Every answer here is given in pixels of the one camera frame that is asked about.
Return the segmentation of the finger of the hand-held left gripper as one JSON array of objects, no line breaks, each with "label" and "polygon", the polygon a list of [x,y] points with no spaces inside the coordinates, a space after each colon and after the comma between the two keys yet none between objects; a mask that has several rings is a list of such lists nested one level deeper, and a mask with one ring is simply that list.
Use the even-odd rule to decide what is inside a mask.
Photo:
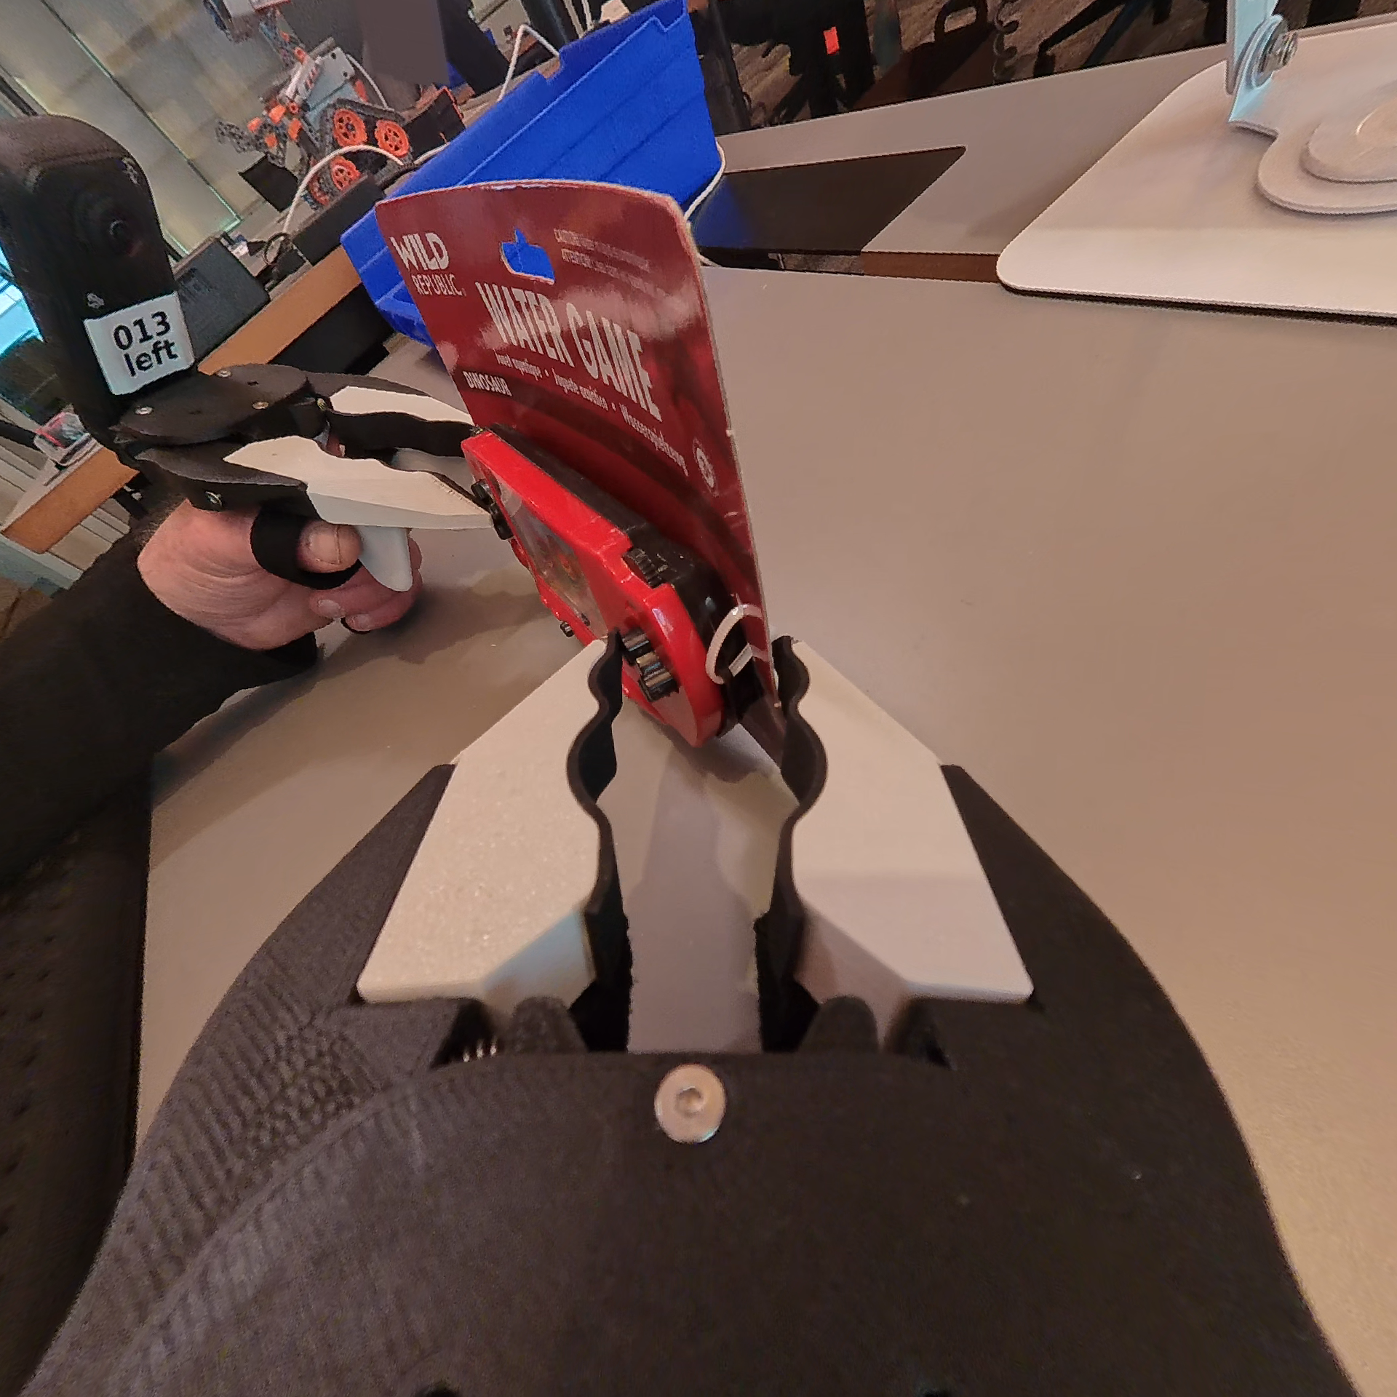
[{"label": "finger of the hand-held left gripper", "polygon": [[471,531],[493,523],[470,495],[433,473],[337,458],[300,437],[240,447],[227,461],[303,483],[315,513],[338,526]]},{"label": "finger of the hand-held left gripper", "polygon": [[333,452],[348,460],[393,460],[415,452],[460,460],[463,445],[481,433],[468,412],[433,397],[360,383],[330,393],[327,408]]}]

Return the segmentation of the blue bin with tag sticker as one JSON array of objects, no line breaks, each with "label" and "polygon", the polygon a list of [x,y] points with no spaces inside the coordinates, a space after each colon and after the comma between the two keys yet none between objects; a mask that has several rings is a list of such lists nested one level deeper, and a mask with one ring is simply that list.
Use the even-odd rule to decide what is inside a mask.
[{"label": "blue bin with tag sticker", "polygon": [[721,170],[706,79],[684,2],[648,6],[528,76],[392,197],[481,182],[636,187],[688,207]]}]

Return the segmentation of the orange black toy robot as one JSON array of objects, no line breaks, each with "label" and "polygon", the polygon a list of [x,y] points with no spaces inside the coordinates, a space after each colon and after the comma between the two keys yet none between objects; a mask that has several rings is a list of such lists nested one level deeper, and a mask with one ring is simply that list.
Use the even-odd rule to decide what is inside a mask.
[{"label": "orange black toy robot", "polygon": [[413,145],[398,114],[372,102],[373,82],[335,42],[292,46],[289,69],[245,126],[222,122],[217,139],[292,170],[300,155],[302,200],[328,205],[365,174],[412,165]]}]

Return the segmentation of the person's left forearm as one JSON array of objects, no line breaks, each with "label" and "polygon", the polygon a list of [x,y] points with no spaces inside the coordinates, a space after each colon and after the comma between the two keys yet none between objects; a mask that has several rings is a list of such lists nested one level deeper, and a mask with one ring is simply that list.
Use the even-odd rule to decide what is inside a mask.
[{"label": "person's left forearm", "polygon": [[109,551],[2,653],[2,882],[11,886],[235,694],[320,659],[302,638],[255,653],[172,613]]}]

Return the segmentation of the black desk mat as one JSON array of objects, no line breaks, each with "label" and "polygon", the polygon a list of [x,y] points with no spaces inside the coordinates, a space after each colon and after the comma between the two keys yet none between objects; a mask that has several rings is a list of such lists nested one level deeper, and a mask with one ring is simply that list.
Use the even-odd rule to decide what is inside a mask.
[{"label": "black desk mat", "polygon": [[957,145],[729,170],[698,212],[693,239],[729,269],[771,267],[777,255],[857,257],[965,154]]}]

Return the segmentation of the red handheld toy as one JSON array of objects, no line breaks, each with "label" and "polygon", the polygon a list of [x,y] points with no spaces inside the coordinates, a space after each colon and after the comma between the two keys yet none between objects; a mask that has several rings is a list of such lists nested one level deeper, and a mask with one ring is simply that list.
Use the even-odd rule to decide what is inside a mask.
[{"label": "red handheld toy", "polygon": [[506,182],[382,202],[378,227],[478,427],[466,463],[580,643],[691,746],[784,719],[706,287],[674,200]]}]

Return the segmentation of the black storage crate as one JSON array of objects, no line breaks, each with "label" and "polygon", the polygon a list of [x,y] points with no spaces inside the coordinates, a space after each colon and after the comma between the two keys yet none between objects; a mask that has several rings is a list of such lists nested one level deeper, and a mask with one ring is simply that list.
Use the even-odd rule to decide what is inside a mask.
[{"label": "black storage crate", "polygon": [[174,277],[195,338],[220,343],[270,305],[269,290],[220,237],[207,239],[184,257]]}]

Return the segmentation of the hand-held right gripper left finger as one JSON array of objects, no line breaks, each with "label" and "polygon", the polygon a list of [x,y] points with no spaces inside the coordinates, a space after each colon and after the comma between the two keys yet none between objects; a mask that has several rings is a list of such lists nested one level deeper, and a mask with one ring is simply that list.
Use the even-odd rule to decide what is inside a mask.
[{"label": "hand-held right gripper left finger", "polygon": [[362,972],[372,1004],[478,1002],[496,1025],[565,1004],[628,1047],[633,945],[601,796],[618,776],[619,639],[596,641],[456,758]]}]

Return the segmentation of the black pole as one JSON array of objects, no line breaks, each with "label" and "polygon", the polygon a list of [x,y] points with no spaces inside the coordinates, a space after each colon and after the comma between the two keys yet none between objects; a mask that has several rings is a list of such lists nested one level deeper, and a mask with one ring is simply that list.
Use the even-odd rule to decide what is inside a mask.
[{"label": "black pole", "polygon": [[753,102],[748,97],[738,61],[724,29],[719,2],[691,2],[689,17],[694,44],[704,74],[704,92],[716,136],[751,131]]}]

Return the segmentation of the person's left hand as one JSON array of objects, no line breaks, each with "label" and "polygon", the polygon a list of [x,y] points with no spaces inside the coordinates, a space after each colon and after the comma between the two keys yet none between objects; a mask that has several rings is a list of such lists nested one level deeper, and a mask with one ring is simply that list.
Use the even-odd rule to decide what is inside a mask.
[{"label": "person's left hand", "polygon": [[395,626],[423,596],[422,550],[410,546],[413,586],[393,591],[368,571],[312,590],[264,571],[252,550],[255,510],[202,513],[180,505],[147,540],[139,571],[169,611],[239,648],[270,653],[342,623],[360,634]]}]

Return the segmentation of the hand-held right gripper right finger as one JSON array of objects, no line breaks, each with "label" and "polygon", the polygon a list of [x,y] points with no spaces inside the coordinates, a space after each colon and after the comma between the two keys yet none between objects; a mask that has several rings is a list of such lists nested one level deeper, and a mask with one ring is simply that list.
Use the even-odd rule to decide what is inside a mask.
[{"label": "hand-held right gripper right finger", "polygon": [[758,920],[762,1049],[854,999],[889,1044],[916,1002],[1025,1004],[1034,984],[934,753],[807,643],[777,639],[781,827]]}]

